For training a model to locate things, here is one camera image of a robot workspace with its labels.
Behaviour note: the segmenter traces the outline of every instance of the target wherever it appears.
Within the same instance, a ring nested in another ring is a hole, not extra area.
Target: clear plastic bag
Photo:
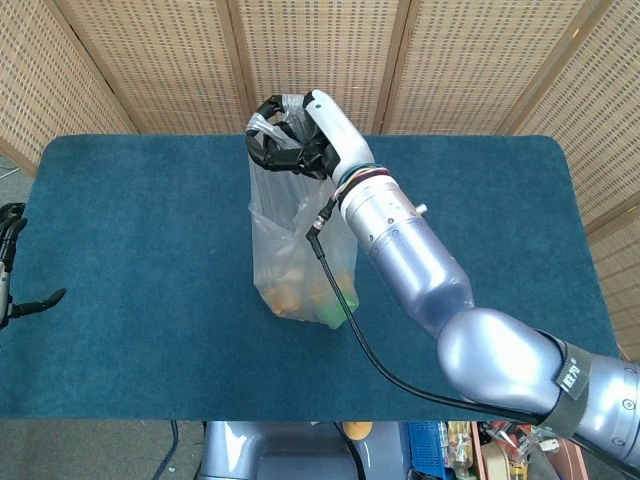
[[[312,131],[302,95],[283,96],[287,122],[304,142]],[[300,144],[282,129],[254,114],[247,128],[269,135],[281,148]],[[330,180],[291,172],[269,172],[249,159],[253,281],[271,311],[279,317],[321,322],[338,328],[346,317],[322,266],[305,238],[319,210],[333,192]],[[357,241],[342,216],[334,214],[320,232],[327,261],[351,310],[358,306],[354,287]]]

